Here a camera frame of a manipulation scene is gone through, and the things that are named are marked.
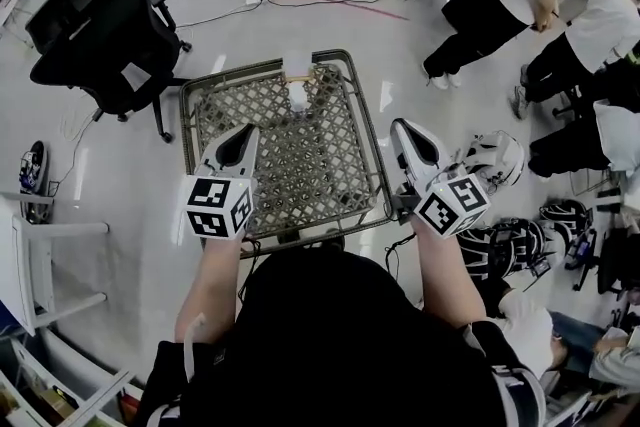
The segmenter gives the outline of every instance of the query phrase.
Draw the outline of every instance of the jeans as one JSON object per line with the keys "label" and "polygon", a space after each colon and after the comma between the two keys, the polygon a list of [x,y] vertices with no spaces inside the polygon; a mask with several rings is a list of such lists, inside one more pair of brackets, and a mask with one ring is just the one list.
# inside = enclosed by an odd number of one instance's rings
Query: jeans
{"label": "jeans", "polygon": [[562,313],[555,311],[550,313],[553,319],[553,330],[569,346],[567,370],[588,376],[594,357],[593,346],[604,336],[605,330],[567,317]]}

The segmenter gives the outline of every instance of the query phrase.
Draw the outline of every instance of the table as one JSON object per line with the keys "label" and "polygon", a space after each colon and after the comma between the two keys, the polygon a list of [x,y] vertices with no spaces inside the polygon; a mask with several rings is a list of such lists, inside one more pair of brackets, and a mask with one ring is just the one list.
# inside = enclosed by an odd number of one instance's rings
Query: table
{"label": "table", "polygon": [[[20,201],[51,205],[53,198],[0,192],[0,301],[30,335],[63,317],[106,300],[105,294],[76,299],[59,308],[53,297],[51,239],[107,233],[105,223],[31,225],[20,214]],[[43,248],[32,255],[35,245]],[[36,303],[45,313],[36,314]]]}
{"label": "table", "polygon": [[391,189],[351,56],[327,50],[312,62],[313,80],[304,84],[311,106],[303,112],[291,111],[282,59],[192,80],[180,91],[187,173],[227,130],[260,128],[247,233],[261,247],[243,258],[391,220]]}

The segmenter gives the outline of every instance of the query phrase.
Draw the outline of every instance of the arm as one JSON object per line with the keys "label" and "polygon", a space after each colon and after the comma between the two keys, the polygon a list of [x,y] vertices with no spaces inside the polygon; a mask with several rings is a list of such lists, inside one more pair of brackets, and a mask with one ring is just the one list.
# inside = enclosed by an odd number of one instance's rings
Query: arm
{"label": "arm", "polygon": [[551,27],[553,11],[558,5],[558,0],[534,0],[533,15],[536,20],[538,32],[544,32]]}
{"label": "arm", "polygon": [[441,239],[411,217],[418,237],[424,306],[455,328],[487,317],[484,303],[467,272],[455,237]]}
{"label": "arm", "polygon": [[176,342],[184,341],[187,328],[200,313],[206,323],[194,342],[213,343],[233,326],[241,243],[240,235],[236,240],[207,240],[198,274],[176,320]]}

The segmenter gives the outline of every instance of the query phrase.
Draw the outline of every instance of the hand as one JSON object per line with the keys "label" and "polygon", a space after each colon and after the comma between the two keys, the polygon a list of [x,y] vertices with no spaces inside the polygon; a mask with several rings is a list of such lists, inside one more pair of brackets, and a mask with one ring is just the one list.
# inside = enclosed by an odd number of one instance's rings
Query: hand
{"label": "hand", "polygon": [[629,343],[629,338],[614,338],[613,340],[599,340],[593,346],[593,352],[596,354],[602,354],[603,352],[610,351],[611,349],[622,349]]}

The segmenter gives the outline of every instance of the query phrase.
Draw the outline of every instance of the black shirt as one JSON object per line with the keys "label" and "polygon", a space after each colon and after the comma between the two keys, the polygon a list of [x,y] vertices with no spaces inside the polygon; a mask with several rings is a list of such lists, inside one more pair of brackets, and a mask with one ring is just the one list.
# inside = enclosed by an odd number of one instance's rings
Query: black shirt
{"label": "black shirt", "polygon": [[482,352],[414,308],[378,264],[349,253],[270,256],[249,278],[233,329],[194,349],[186,385],[182,345],[160,344],[136,426],[178,394],[181,425],[504,424]]}

